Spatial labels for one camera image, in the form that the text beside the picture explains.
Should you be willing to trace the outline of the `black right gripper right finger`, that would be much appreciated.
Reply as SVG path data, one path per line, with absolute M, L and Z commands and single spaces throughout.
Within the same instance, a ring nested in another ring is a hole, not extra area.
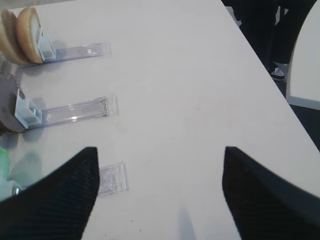
M 243 240 L 318 240 L 319 197 L 276 175 L 245 152 L 227 146 L 222 190 Z

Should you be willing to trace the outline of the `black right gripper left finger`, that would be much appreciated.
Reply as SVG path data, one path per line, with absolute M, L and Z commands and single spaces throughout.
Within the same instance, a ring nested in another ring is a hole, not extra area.
M 0 203 L 2 240 L 80 240 L 100 187 L 96 147 Z

